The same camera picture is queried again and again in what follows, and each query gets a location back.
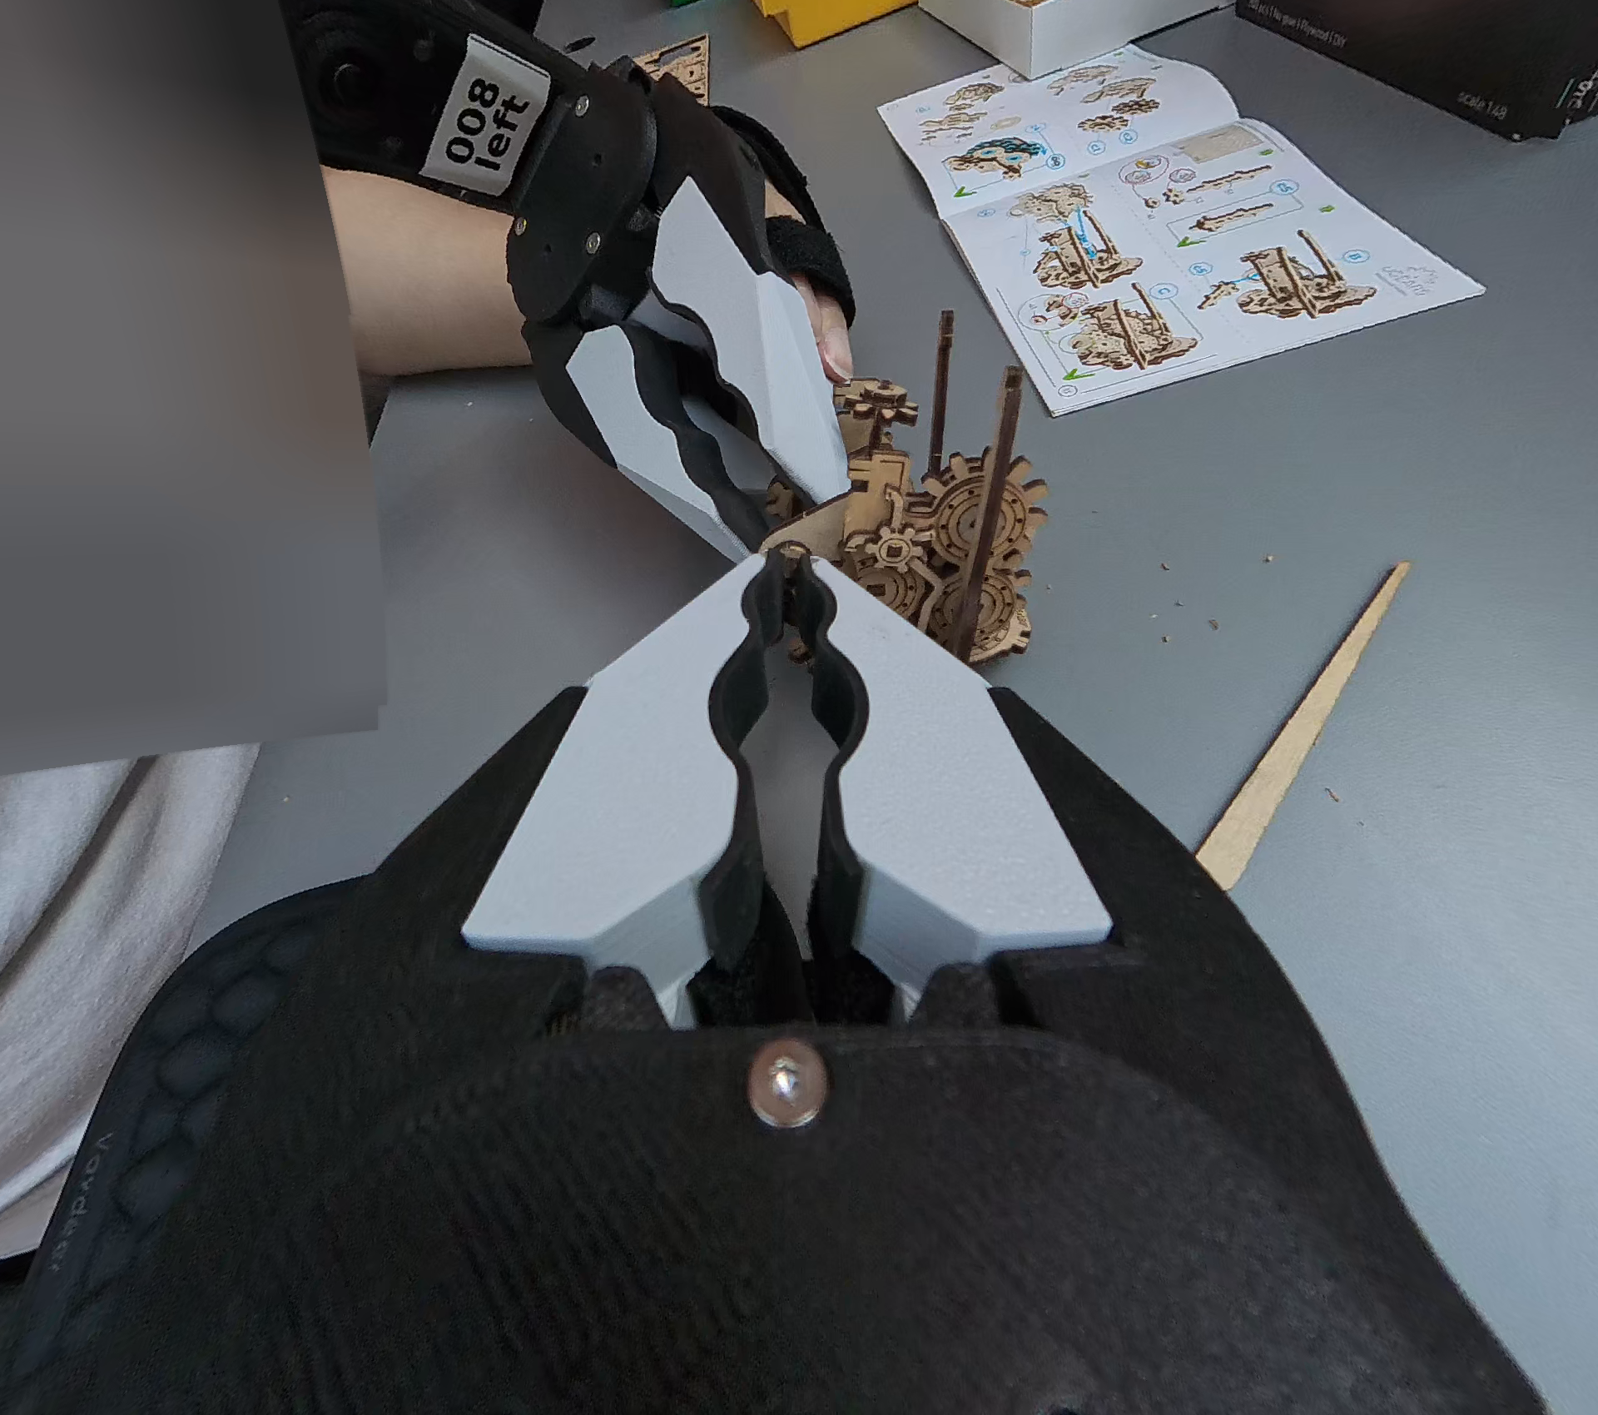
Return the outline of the thin wooden stick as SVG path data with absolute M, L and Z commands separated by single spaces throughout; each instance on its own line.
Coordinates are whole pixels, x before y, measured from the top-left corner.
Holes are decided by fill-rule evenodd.
M 1411 567 L 1403 559 L 1386 572 L 1195 850 L 1196 862 L 1221 890 L 1230 892 L 1243 878 Z

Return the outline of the person's left forearm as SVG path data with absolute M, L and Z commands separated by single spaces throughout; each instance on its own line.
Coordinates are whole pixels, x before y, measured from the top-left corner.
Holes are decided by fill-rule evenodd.
M 374 173 L 321 173 L 361 377 L 530 364 L 509 213 Z

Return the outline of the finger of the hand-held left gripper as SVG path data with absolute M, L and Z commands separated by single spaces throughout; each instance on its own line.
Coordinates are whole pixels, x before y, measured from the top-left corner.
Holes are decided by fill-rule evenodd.
M 589 331 L 567 376 L 609 462 L 630 484 L 730 561 L 760 547 L 764 509 L 734 481 L 719 429 L 689 407 L 669 341 L 632 322 Z
M 772 469 L 813 504 L 843 494 L 848 459 L 807 307 L 788 281 L 750 266 L 697 183 L 682 183 L 659 216 L 649 293 L 700 329 Z

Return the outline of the wooden part sheet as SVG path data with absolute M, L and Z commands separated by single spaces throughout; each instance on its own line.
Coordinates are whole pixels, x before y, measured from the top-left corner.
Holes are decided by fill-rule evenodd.
M 675 79 L 697 103 L 709 104 L 709 33 L 702 31 L 690 38 L 679 38 L 669 44 L 639 53 L 632 61 L 649 79 Z

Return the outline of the printed instruction booklet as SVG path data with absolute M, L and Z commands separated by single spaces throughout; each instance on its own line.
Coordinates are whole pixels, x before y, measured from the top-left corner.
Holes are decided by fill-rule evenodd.
M 1051 416 L 1484 291 L 1208 69 L 1133 44 L 878 116 Z

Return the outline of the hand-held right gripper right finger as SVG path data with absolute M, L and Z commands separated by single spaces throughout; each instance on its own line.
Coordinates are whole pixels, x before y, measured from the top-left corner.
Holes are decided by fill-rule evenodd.
M 795 622 L 822 775 L 815 975 L 865 962 L 913 1005 L 945 965 L 1108 940 L 1111 917 L 975 670 L 807 552 Z

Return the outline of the person's left hand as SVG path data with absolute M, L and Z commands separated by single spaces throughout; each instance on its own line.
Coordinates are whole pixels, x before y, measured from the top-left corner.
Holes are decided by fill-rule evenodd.
M 802 271 L 795 271 L 790 283 L 803 303 L 827 381 L 833 386 L 847 384 L 853 377 L 853 357 L 843 306 Z

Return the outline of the person's white shirt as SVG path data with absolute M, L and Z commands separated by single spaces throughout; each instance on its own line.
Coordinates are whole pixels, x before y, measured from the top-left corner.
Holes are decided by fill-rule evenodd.
M 1 1255 L 49 1221 L 109 1068 L 189 945 L 259 747 L 1 777 Z

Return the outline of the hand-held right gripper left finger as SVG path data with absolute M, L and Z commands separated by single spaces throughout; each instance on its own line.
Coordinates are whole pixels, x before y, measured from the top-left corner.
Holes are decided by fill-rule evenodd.
M 742 745 L 769 704 L 782 559 L 750 554 L 585 685 L 462 922 L 466 943 L 639 970 L 674 1027 L 765 890 Z

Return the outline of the wooden gear model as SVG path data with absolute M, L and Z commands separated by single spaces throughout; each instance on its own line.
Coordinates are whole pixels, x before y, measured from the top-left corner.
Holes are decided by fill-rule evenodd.
M 953 311 L 937 321 L 928 464 L 895 442 L 918 404 L 888 379 L 832 387 L 848 492 L 802 506 L 773 479 L 769 542 L 798 541 L 935 644 L 982 667 L 1028 649 L 1027 557 L 1046 521 L 1046 482 L 1028 459 L 940 451 L 948 407 Z

